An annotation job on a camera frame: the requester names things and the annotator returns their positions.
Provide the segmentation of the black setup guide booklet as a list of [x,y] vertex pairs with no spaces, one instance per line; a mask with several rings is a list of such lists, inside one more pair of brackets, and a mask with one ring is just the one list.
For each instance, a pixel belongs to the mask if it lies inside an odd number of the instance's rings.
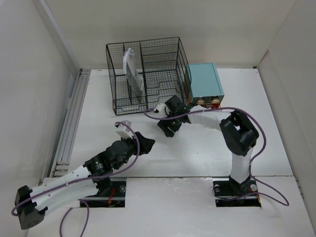
[[128,83],[135,93],[135,97],[139,103],[142,102],[142,94],[144,91],[144,80],[141,74],[138,73],[134,64],[125,63],[123,70],[128,80]]

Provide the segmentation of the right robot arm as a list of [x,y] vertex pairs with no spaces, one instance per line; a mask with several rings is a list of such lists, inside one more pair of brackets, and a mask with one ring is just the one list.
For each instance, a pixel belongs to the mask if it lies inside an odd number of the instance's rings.
[[229,189],[232,196],[245,194],[250,182],[248,166],[259,132],[244,112],[207,110],[195,103],[185,105],[176,95],[165,103],[157,104],[154,112],[162,117],[158,127],[166,137],[173,137],[184,123],[199,124],[222,132],[225,143],[232,152]]

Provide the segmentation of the teal and orange drawer box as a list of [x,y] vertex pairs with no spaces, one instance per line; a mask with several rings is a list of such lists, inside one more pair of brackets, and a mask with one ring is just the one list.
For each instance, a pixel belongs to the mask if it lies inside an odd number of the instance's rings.
[[221,106],[225,96],[215,63],[196,63],[188,65],[191,86],[188,103],[201,105],[208,109]]

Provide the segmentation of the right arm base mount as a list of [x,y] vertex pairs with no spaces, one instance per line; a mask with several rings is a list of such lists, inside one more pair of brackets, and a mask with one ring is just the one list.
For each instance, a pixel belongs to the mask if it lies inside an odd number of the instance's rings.
[[247,178],[238,183],[231,177],[213,179],[216,207],[261,207],[256,181]]

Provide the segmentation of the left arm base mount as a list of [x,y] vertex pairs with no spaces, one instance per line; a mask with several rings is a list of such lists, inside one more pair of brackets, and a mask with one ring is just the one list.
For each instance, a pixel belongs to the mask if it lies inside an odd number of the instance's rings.
[[111,179],[112,187],[103,195],[96,194],[83,200],[91,208],[124,208],[127,178]]

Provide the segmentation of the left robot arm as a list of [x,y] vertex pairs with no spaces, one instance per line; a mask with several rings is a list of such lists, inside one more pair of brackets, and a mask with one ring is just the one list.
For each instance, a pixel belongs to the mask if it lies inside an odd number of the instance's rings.
[[154,139],[136,132],[132,137],[113,142],[105,151],[50,183],[33,188],[20,187],[13,210],[20,228],[27,230],[36,226],[54,210],[77,199],[107,195],[112,186],[110,177],[113,171],[128,163],[132,156],[148,154],[154,144]]

